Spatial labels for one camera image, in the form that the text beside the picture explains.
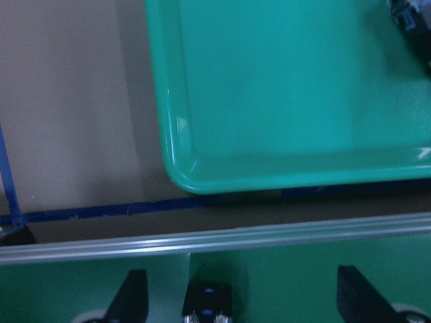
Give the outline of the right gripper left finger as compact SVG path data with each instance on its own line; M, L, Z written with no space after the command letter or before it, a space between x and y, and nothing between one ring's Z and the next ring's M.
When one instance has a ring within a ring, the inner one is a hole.
M145 269L131 270L109 305L104 321L146 322L148 313L147 272Z

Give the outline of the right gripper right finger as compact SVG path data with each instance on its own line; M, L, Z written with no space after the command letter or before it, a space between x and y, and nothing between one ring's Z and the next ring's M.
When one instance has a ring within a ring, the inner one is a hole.
M390 303L355 266L338 266L337 310L344 322L401 321Z

